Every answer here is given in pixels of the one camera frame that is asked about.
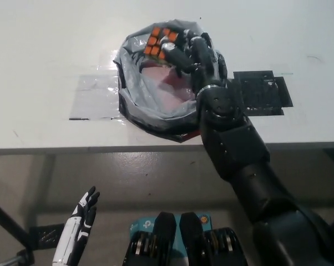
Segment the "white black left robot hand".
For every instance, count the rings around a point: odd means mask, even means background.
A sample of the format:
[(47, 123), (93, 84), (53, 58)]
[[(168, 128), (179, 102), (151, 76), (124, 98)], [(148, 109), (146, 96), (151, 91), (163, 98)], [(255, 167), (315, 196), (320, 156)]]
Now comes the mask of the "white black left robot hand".
[(52, 264), (77, 266), (87, 245), (96, 217), (100, 193), (93, 186), (77, 203), (64, 225)]

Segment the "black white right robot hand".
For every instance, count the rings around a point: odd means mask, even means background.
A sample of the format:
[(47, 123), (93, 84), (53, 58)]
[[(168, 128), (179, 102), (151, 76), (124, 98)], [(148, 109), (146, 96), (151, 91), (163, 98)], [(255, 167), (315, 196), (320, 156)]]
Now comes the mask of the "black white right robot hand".
[(190, 29), (176, 32), (176, 39), (163, 36), (160, 40), (164, 60), (178, 75), (190, 75), (191, 88), (197, 94), (208, 85), (224, 86), (227, 67), (221, 54), (214, 50), (208, 33), (196, 34)]

